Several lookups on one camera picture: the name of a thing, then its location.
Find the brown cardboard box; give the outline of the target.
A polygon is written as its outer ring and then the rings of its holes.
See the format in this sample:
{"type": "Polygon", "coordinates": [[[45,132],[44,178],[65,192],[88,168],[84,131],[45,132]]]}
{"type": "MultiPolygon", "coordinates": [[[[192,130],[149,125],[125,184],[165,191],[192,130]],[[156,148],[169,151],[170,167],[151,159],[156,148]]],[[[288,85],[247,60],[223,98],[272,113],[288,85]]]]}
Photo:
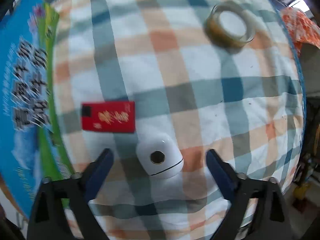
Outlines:
{"type": "Polygon", "coordinates": [[[20,0],[1,20],[1,176],[25,216],[44,177],[73,173],[54,104],[58,21],[43,0],[20,0]]]}

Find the red card box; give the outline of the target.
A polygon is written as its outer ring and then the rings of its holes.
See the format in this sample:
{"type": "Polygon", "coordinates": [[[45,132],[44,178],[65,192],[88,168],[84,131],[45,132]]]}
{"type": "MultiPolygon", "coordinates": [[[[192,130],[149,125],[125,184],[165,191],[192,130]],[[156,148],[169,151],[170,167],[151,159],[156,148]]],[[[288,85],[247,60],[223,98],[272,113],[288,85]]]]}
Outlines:
{"type": "Polygon", "coordinates": [[[134,133],[133,101],[84,102],[81,105],[81,126],[84,131],[134,133]]]}

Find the white earbud case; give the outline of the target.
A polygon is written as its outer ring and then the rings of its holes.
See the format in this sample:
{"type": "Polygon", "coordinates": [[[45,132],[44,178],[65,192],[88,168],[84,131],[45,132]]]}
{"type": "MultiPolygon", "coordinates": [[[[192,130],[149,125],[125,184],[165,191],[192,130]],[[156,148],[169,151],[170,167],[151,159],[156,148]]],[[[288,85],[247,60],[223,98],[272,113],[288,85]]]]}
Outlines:
{"type": "Polygon", "coordinates": [[[169,179],[181,172],[184,159],[177,144],[165,133],[149,135],[136,147],[138,160],[152,178],[169,179]]]}

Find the clear tape roll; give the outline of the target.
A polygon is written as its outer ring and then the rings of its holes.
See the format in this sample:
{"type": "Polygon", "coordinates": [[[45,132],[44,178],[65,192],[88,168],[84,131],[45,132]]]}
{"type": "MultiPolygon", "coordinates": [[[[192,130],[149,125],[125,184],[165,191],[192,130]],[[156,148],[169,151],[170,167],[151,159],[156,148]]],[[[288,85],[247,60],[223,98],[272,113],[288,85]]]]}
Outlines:
{"type": "Polygon", "coordinates": [[[253,41],[254,22],[244,8],[233,1],[215,5],[204,24],[212,42],[223,47],[241,49],[253,41]]]}

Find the orange patterned cloth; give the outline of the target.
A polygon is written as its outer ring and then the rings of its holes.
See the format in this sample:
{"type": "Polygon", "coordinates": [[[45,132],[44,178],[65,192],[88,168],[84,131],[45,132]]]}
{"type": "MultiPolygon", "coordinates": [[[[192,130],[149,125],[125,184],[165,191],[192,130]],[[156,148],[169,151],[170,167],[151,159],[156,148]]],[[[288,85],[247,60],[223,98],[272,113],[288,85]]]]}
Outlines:
{"type": "Polygon", "coordinates": [[[287,7],[280,11],[280,15],[298,56],[301,54],[303,44],[310,44],[319,49],[319,27],[304,12],[287,7]]]}

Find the plaid checkered cloth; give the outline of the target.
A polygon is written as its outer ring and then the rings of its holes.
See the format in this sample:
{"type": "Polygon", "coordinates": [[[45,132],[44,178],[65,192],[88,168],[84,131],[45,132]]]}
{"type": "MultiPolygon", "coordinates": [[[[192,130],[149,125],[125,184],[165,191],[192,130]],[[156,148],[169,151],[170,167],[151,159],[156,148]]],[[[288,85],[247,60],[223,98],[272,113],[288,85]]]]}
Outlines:
{"type": "Polygon", "coordinates": [[[215,149],[236,171],[293,180],[303,134],[296,55],[269,0],[55,0],[57,120],[78,172],[105,148],[114,165],[90,207],[110,239],[209,239],[227,210],[206,167],[215,149]],[[254,22],[241,49],[215,44],[204,24],[233,1],[254,22]],[[133,101],[135,132],[84,131],[84,102],[133,101]],[[184,165],[150,177],[136,147],[165,133],[184,165]]]}

